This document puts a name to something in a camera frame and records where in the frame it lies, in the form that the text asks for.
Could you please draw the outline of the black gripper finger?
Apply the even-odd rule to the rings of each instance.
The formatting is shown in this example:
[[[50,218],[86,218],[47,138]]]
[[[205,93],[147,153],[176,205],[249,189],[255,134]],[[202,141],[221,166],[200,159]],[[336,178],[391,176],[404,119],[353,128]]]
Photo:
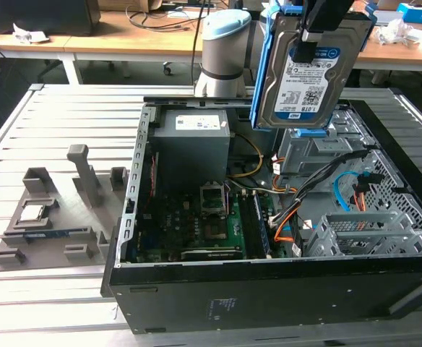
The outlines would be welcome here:
[[[312,62],[317,43],[325,31],[335,31],[353,4],[353,0],[297,1],[302,15],[294,44],[294,62]]]

